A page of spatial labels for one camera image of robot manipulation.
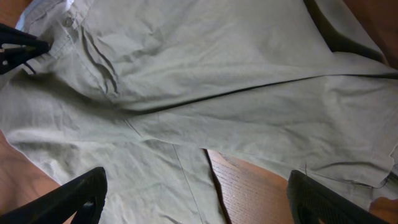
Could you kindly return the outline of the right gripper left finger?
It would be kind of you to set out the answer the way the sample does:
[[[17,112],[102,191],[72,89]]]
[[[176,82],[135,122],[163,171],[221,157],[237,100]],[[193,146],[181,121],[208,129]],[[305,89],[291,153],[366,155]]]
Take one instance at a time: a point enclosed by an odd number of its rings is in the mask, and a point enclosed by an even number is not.
[[[103,167],[84,173],[59,188],[1,216],[1,223],[41,224],[72,223],[98,224],[108,189]]]

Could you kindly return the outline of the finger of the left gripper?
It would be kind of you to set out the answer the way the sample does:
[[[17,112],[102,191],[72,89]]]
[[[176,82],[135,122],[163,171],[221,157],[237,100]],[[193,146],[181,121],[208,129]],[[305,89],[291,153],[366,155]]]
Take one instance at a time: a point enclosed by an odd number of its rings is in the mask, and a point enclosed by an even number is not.
[[[46,54],[49,50],[48,42],[1,24],[1,75],[20,65],[25,65],[35,74],[35,70],[27,62]]]

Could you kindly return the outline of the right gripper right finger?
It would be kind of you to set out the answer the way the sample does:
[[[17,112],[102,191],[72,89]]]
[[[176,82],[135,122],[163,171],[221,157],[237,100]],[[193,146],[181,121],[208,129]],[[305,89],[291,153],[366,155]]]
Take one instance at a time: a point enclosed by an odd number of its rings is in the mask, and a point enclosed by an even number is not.
[[[287,196],[295,224],[385,223],[298,170],[290,173]]]

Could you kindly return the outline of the khaki shorts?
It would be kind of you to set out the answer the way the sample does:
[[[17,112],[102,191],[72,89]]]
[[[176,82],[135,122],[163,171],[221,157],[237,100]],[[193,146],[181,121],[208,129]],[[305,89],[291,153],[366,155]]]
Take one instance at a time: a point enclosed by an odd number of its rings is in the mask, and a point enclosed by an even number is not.
[[[1,130],[59,184],[104,167],[101,223],[223,223],[208,149],[397,198],[397,72],[331,51],[303,1],[40,1],[19,27],[52,47]]]

